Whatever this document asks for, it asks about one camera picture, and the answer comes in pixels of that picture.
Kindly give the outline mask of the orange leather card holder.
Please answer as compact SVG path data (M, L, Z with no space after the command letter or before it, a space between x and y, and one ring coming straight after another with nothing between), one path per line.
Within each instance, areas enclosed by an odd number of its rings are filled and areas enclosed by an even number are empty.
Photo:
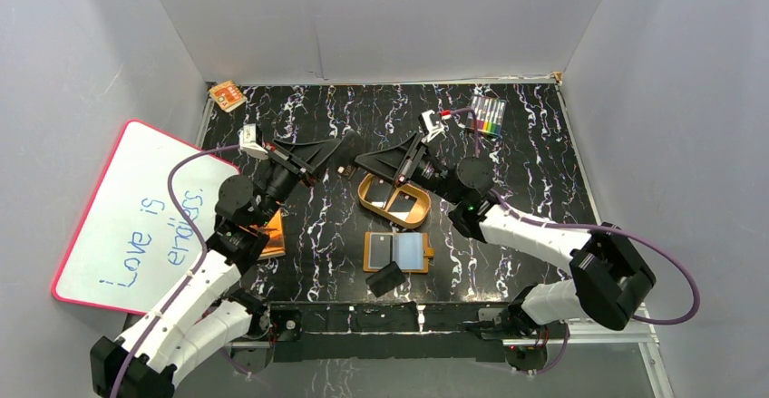
M405 272L410 274L427 274L430 260L434 257L434 249L429 244L429 237L424 232L366 232L364 237L363 270L374 273L368 266L369 240L372 233L388 234L393 237L392 260Z

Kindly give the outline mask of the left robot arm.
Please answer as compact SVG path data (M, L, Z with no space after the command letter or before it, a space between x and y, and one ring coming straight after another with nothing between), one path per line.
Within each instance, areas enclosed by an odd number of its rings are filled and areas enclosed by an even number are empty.
M258 160L255 178L237 174L221 183L209 237L177 196L170 197L201 252L136 324L93 345L92 388L98 396L172 397L193 370L226 344L268 335L268 302L233 286L258 263L269 242L266 225L295 187L312 187L327 170L353 168L355 156L366 150L357 131L341 139L293 143L264 141L254 124L241 129L234 147Z

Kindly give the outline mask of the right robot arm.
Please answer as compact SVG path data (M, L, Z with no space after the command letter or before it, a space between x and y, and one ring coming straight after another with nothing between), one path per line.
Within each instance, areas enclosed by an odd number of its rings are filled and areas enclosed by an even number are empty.
M394 185L413 183L453 204L448 218L467 238L512 248L567 274L552 284L525 287L480 328L523 338L546 325L588 318L621 331L657 282L628 236L610 225L571 226L506 204L496 189L491 160L468 156L447 167L417 136L362 153L354 164Z

